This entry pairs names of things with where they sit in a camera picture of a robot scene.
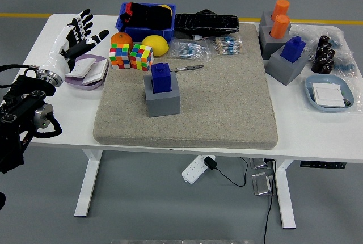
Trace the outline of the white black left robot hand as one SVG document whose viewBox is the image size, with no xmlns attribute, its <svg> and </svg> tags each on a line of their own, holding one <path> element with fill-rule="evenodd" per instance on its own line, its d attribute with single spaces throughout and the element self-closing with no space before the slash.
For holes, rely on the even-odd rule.
<svg viewBox="0 0 363 244">
<path fill-rule="evenodd" d="M 49 51 L 47 62 L 40 67 L 37 76 L 57 75 L 63 78 L 73 69 L 70 60 L 92 50 L 108 36 L 109 30 L 90 35 L 92 19 L 90 9 L 85 9 L 62 29 Z"/>
</svg>

